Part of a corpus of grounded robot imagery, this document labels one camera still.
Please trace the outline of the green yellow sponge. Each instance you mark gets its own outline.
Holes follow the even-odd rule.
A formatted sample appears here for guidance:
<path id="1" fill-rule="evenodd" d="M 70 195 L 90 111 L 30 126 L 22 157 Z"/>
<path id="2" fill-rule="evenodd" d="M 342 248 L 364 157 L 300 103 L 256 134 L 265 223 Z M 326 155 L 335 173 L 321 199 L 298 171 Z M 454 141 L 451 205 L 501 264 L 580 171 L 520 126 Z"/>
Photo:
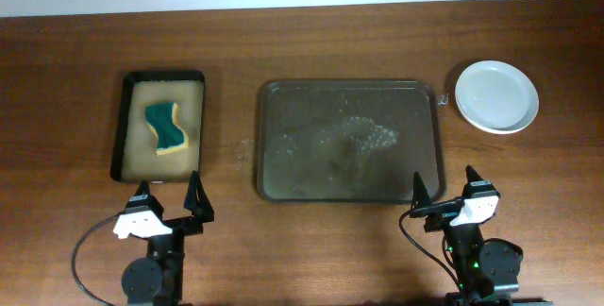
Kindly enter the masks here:
<path id="1" fill-rule="evenodd" d="M 159 102 L 144 109 L 144 118 L 157 138 L 156 154 L 164 156 L 189 146 L 187 132 L 177 121 L 178 104 Z"/>

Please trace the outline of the light grey plate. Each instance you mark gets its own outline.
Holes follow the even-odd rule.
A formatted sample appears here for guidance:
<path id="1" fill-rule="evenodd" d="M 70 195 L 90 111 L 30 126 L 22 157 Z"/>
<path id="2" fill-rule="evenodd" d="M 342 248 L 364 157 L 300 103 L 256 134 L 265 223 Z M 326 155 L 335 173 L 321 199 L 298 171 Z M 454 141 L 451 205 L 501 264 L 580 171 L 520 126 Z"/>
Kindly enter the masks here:
<path id="1" fill-rule="evenodd" d="M 537 90 L 522 71 L 498 60 L 482 60 L 466 67 L 455 85 L 455 101 L 481 125 L 525 129 L 536 118 Z"/>

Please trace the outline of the pink plate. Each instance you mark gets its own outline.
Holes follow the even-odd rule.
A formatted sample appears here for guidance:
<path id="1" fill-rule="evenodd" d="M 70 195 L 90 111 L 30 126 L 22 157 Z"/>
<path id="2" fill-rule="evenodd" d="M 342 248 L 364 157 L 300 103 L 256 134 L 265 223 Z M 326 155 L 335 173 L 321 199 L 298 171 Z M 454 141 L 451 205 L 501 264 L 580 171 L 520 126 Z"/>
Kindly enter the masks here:
<path id="1" fill-rule="evenodd" d="M 481 125 L 480 123 L 478 123 L 477 121 L 473 120 L 471 118 L 471 116 L 462 108 L 461 103 L 459 101 L 456 101 L 456 105 L 457 108 L 461 114 L 461 116 L 463 117 L 463 119 L 465 119 L 470 125 L 472 125 L 474 128 L 477 128 L 481 131 L 490 133 L 490 134 L 495 134 L 495 135 L 510 135 L 510 134 L 514 134 L 517 133 L 519 131 L 521 131 L 522 129 L 498 129 L 498 128 L 493 128 L 493 127 L 485 127 L 483 125 Z"/>

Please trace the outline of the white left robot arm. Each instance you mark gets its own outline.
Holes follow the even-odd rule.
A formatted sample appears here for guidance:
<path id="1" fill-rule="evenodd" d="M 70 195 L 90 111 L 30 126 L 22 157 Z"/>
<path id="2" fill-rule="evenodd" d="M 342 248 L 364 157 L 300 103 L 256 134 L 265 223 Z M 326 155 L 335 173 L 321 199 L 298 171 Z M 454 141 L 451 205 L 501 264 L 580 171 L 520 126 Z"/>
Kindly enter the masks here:
<path id="1" fill-rule="evenodd" d="M 201 234 L 203 225 L 214 220 L 196 171 L 191 173 L 183 208 L 191 214 L 163 219 L 163 207 L 144 181 L 118 216 L 113 232 L 119 239 L 133 236 L 147 242 L 146 254 L 130 263 L 122 275 L 129 305 L 177 305 L 182 300 L 185 238 Z"/>

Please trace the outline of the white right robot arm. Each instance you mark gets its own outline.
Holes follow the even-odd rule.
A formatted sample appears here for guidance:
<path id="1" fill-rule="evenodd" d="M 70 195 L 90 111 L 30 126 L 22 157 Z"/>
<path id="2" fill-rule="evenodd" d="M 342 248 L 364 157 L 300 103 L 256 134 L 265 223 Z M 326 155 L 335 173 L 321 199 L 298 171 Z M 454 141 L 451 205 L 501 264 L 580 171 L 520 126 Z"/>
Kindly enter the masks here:
<path id="1" fill-rule="evenodd" d="M 350 179 L 339 191 L 335 178 L 321 185 L 317 179 L 305 180 L 301 187 L 284 188 L 282 197 L 265 199 L 276 204 L 344 203 L 406 205 L 398 226 L 402 235 L 423 255 L 439 265 L 456 284 L 457 290 L 445 296 L 447 305 L 512 305 L 511 294 L 519 288 L 517 276 L 523 249 L 503 239 L 485 239 L 480 226 L 495 216 L 500 193 L 472 166 L 465 167 L 467 182 L 461 195 L 436 201 L 429 194 L 419 172 L 403 179 L 407 188 L 394 187 L 394 178 L 381 178 L 370 187 L 355 187 Z M 440 260 L 427 251 L 404 227 L 407 218 L 422 219 L 424 232 L 441 232 Z"/>

